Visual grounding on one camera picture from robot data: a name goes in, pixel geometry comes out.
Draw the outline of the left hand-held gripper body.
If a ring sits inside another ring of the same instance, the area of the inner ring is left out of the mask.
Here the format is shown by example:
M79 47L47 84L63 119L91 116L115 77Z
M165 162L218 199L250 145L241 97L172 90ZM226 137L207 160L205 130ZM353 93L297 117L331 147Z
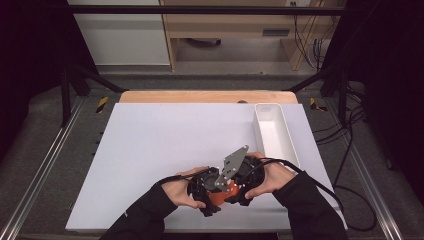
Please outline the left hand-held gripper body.
M218 206L212 202L210 193L218 193L220 189L215 182L219 177L219 170L215 167L207 168L196 172L189 180L188 193L196 201L206 204L206 209L218 209Z

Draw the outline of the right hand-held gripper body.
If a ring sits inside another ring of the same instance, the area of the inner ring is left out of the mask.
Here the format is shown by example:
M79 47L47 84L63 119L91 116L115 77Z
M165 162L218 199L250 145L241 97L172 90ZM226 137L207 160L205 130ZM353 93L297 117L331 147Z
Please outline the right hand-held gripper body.
M224 158L223 169L215 182L222 192L229 190L230 182L246 192L263 182L264 165L259 159L249 157L248 150L249 147L245 145Z

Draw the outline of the orange phone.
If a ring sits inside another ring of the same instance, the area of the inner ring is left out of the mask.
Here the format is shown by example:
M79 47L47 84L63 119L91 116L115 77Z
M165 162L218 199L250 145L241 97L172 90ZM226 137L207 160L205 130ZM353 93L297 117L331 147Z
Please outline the orange phone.
M239 187L234 182L231 182L228 191L216 192L216 193L210 192L208 194L208 197L210 198L213 205L220 206L225 202L227 198L235 196L238 193L238 191L239 191Z

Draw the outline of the person's left hand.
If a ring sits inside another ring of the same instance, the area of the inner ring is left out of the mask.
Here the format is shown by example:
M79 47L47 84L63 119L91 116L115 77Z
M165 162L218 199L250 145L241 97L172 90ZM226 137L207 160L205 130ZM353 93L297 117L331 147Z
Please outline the person's left hand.
M188 180L176 180L164 183L161 185L161 187L170 199L170 201L176 206L188 206L193 209L205 208L205 203L193 200L188 195L188 184Z

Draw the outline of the person's right hand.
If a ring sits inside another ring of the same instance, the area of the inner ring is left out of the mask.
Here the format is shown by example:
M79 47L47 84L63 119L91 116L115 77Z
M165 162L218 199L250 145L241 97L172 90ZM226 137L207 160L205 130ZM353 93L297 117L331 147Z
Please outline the person's right hand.
M267 159L260 152L251 152L248 153L248 156L259 159L261 162L265 163L265 177L259 186L246 192L246 199L252 199L262 194L272 193L279 190L295 177L295 175L281 163Z

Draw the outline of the white plastic bin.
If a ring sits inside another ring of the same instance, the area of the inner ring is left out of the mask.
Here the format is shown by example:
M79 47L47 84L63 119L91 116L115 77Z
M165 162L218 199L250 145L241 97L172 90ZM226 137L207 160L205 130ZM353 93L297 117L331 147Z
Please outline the white plastic bin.
M256 104L253 126L258 151L265 157L286 160L299 168L298 156L280 104Z

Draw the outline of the yellow black tape strip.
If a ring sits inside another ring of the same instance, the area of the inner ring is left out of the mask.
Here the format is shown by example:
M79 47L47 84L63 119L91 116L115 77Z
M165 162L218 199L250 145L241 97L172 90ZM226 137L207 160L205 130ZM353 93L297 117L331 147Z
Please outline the yellow black tape strip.
M98 103L98 106L97 106L97 108L96 108L96 113L101 113L101 112L103 111L103 109L104 109L104 107L105 107L105 105L106 105L107 101L108 101L108 97L107 97L107 96L102 97L102 98L100 99L100 101L99 101L99 103Z
M318 106L315 98L310 98L310 109L311 110L318 110L318 111L322 111L322 112L326 112L328 111L328 108L325 106Z

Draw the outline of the black diagonal strut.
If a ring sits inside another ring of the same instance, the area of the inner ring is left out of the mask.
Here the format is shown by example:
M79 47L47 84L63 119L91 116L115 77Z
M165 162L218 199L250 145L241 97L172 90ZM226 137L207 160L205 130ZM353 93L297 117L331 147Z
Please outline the black diagonal strut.
M125 92L124 88L121 88L121 87L109 82L108 80L101 77L98 73L94 73L94 72L82 67L81 65L77 65L77 64L72 65L71 69L74 72L76 72L76 73L78 73L82 76L81 79L71 81L71 85L74 87L75 91L80 96L88 96L90 91L91 91L91 88L88 86L86 79L91 79L91 80L97 82L98 84L106 87L107 89L109 89L113 92L116 92L116 93Z
M326 67L325 69L322 69L318 73L310 76L306 80L303 80L302 82L288 88L288 91L292 92L292 93L297 93L298 91L300 91L303 88L311 85L312 83L315 83L318 80L322 80L322 79L328 77L334 71L334 68L335 68L335 65L331 64L330 66Z

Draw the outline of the wooden desk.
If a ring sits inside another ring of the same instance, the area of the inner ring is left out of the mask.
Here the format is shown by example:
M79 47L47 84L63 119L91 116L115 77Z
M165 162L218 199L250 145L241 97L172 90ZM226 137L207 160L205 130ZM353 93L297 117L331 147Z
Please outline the wooden desk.
M343 7L345 0L159 0L162 6ZM163 16L171 60L176 60L177 39L268 38L281 41L294 71L307 58L315 39L329 40L336 16L165 14Z

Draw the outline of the white cabinet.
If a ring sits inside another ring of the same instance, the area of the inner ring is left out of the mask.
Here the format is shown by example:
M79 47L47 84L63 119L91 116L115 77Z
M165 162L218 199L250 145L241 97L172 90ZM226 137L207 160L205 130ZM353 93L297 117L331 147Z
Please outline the white cabinet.
M97 66L169 65L160 14L75 14Z

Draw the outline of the aluminium rail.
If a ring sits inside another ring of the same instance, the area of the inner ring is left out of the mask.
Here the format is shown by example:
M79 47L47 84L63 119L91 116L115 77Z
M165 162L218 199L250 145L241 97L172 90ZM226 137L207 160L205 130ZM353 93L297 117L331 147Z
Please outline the aluminium rail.
M326 98L325 103L333 119L346 128L346 133L341 140L346 147L343 160L351 159L352 166L361 183L361 187L366 195L369 206L374 210L376 222L380 226L386 240L404 240L404 237L393 218L386 201L383 198L370 170L365 165L362 156L357 149L353 138L354 123L365 116L361 106L353 107L351 111L343 110L338 113L338 105L335 100Z
M86 102L86 97L77 97L73 107L71 108L71 115L68 122L59 129L53 143L50 145L48 152L44 156L40 166L37 169L31 183L26 189L19 204L15 208L13 214L0 231L0 240L15 240L18 233L25 222L35 200L37 199L43 185L54 166L66 140L72 131L72 128L81 112L81 108Z

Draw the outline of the black upright post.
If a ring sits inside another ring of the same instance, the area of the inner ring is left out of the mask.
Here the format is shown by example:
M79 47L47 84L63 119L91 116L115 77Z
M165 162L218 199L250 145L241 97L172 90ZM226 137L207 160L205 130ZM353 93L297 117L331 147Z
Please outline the black upright post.
M341 72L338 97L338 119L343 127L346 126L346 101L347 101L347 71Z
M68 70L61 73L61 97L62 97L62 127L65 127L71 117L70 90L68 81Z

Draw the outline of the black horizontal frame bar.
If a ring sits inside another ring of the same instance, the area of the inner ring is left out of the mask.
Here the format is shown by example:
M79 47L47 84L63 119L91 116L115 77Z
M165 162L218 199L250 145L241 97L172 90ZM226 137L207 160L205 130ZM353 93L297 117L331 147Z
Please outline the black horizontal frame bar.
M156 5L46 5L46 9L72 14L208 14L208 15L316 15L365 14L367 8L259 7L259 6L156 6Z

